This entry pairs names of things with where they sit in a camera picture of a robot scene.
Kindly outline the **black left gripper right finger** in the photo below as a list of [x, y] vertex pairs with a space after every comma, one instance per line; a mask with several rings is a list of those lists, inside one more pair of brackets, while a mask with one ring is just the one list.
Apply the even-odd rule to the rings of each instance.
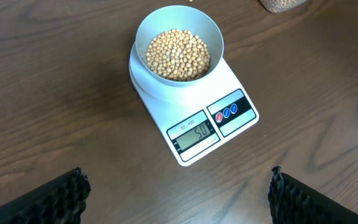
[[274, 224], [353, 224], [358, 214], [343, 207], [315, 189], [272, 169], [268, 202]]

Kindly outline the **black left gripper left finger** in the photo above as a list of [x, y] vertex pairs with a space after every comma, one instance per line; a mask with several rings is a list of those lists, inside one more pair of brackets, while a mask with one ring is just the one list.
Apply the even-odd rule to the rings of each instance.
[[0, 206], [0, 223], [77, 224], [91, 186], [77, 167]]

